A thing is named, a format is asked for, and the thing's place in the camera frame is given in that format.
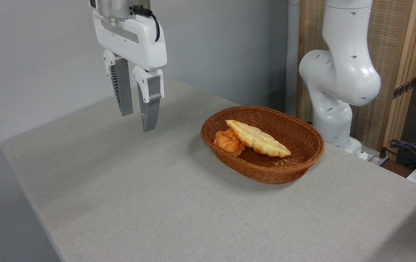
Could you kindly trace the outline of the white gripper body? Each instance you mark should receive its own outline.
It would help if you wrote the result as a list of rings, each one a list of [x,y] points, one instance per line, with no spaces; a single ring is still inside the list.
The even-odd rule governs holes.
[[[156,41],[157,29],[153,19],[136,16],[123,22],[122,27],[92,12],[97,40],[100,45],[135,65],[148,70],[162,69],[168,63],[163,27]]]

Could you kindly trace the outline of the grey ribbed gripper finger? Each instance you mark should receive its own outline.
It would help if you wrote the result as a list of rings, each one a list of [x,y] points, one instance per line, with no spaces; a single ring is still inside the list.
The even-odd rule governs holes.
[[[133,113],[133,101],[128,61],[115,53],[105,50],[103,53],[105,73],[111,80],[113,91],[122,116]]]
[[[146,71],[135,66],[133,77],[137,83],[143,131],[148,132],[156,128],[160,100],[164,98],[163,72],[162,70]]]

